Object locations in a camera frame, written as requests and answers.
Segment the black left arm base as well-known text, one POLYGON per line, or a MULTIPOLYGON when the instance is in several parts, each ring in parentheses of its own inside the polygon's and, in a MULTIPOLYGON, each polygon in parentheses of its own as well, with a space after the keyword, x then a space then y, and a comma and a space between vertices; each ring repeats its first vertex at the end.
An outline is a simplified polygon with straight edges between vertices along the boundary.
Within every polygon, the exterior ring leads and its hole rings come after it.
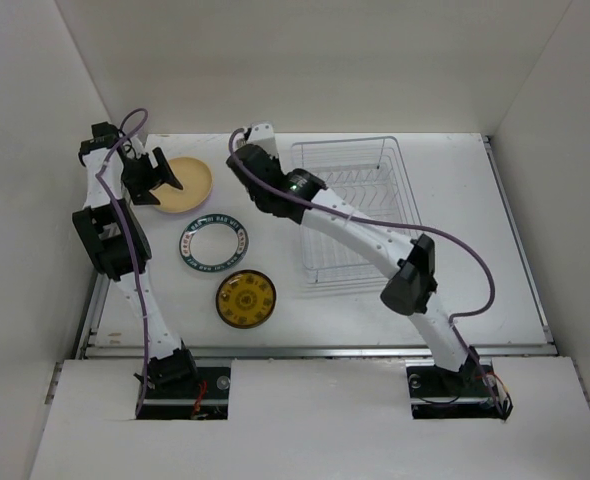
POLYGON ((227 420, 230 365, 199 366, 200 380, 186 380, 165 389, 148 389, 137 420, 227 420))

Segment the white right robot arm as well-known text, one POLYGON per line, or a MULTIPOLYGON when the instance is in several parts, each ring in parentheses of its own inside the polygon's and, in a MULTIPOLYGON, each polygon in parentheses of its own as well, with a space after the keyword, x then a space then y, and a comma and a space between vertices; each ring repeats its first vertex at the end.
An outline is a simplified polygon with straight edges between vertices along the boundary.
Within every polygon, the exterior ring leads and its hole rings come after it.
POLYGON ((438 381, 445 391, 459 394, 473 384, 468 348, 437 295, 435 242, 430 236, 411 238, 376 225, 312 173, 283 172, 279 159, 258 145, 232 150, 226 164, 260 211, 330 237, 386 278, 380 300, 415 326, 439 368, 438 381))

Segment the beige plastic plate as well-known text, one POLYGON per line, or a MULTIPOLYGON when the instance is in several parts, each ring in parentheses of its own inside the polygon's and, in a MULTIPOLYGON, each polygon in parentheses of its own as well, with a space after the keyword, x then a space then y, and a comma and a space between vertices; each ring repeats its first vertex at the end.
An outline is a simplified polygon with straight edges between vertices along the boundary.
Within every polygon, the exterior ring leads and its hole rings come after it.
POLYGON ((213 187, 210 168, 193 157, 176 157, 169 166, 182 185, 181 189, 164 184, 153 191, 159 200, 158 211, 170 214, 185 213, 199 207, 209 197, 213 187))

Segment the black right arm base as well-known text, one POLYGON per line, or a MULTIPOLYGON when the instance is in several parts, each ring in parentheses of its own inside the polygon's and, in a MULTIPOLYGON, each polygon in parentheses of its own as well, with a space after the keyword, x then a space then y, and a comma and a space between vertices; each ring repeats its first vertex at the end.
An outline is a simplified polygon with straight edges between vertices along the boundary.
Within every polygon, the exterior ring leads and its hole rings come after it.
POLYGON ((507 420, 513 402, 490 364, 483 364, 465 379, 435 366, 406 368, 411 414, 414 420, 507 420))

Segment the purple plastic plate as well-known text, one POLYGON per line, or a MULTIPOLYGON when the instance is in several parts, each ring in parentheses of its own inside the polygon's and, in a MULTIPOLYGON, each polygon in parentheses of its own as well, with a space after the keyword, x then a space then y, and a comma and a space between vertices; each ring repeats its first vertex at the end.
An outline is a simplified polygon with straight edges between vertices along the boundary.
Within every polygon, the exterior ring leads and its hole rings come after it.
POLYGON ((180 180, 183 189, 178 192, 174 204, 176 213, 198 209, 210 199, 213 190, 213 177, 210 172, 186 172, 180 180))

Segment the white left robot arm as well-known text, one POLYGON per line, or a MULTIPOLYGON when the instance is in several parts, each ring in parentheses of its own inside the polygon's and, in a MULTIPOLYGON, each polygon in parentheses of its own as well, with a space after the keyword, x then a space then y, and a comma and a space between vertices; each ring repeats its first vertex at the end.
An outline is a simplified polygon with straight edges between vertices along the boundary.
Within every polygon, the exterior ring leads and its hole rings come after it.
POLYGON ((145 336, 144 369, 137 378, 150 389, 192 394, 201 381, 194 358, 171 331, 155 299, 148 262, 152 251, 130 205, 157 205, 152 191, 162 185, 181 190, 159 148, 143 151, 133 133, 103 122, 91 126, 78 158, 87 173, 87 196, 72 221, 96 271, 123 293, 145 336))

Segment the dark green rimmed plate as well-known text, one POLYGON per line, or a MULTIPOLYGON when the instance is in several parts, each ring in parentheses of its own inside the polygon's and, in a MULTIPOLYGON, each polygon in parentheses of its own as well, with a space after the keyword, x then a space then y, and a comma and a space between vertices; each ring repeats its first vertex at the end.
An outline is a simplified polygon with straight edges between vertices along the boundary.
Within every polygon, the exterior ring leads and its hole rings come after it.
POLYGON ((217 273, 238 265, 249 247, 249 234, 236 218, 223 214, 201 216, 187 225, 179 239, 179 254, 191 269, 217 273))

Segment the yellow rimmed amber plate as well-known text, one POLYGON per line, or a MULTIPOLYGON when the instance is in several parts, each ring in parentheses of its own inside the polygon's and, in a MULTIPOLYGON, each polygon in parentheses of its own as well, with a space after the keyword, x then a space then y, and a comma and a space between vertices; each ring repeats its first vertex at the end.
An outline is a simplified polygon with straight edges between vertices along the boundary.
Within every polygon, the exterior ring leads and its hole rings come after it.
POLYGON ((266 322, 277 303, 277 291, 264 273, 244 269, 233 272, 219 285, 215 306, 220 319, 236 329, 253 329, 266 322))

